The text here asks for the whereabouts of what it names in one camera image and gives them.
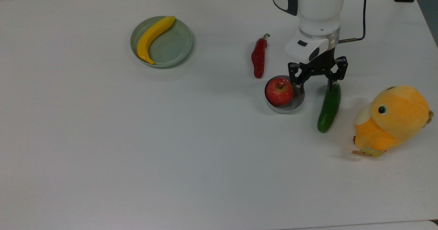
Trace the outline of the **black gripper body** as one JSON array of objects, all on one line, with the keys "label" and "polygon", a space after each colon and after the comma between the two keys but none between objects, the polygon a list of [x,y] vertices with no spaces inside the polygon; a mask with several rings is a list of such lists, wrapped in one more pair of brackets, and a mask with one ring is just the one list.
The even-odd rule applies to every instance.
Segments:
[{"label": "black gripper body", "polygon": [[302,64],[300,66],[301,72],[304,74],[310,74],[311,72],[318,72],[325,69],[325,71],[332,69],[335,66],[335,48],[323,52],[316,58],[311,60],[308,64]]}]

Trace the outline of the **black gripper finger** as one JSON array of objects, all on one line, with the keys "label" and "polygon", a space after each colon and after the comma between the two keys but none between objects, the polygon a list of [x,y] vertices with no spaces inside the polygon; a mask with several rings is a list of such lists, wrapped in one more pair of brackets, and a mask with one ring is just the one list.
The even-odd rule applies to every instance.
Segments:
[{"label": "black gripper finger", "polygon": [[344,79],[348,67],[348,61],[345,56],[335,59],[334,62],[334,65],[337,66],[336,72],[332,72],[331,68],[327,70],[327,88],[329,92],[333,90],[333,86],[338,80]]},{"label": "black gripper finger", "polygon": [[291,84],[299,88],[300,94],[304,94],[304,85],[309,79],[309,66],[303,63],[288,63],[288,71]]}]

